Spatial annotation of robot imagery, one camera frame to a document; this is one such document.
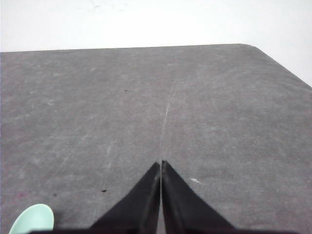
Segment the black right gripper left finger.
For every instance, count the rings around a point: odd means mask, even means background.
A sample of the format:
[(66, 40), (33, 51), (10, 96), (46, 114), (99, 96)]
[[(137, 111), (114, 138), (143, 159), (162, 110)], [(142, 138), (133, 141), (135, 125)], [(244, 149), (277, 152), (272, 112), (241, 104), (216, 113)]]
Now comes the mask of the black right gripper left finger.
[(98, 219), (97, 234), (155, 234), (160, 208), (160, 165), (155, 162), (131, 191)]

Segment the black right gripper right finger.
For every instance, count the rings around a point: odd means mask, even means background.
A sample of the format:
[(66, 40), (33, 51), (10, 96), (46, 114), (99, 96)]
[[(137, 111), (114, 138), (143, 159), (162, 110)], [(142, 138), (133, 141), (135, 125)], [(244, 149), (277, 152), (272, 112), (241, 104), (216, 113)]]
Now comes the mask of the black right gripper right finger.
[(201, 199), (167, 161), (162, 161), (162, 205), (168, 234), (229, 232), (234, 226)]

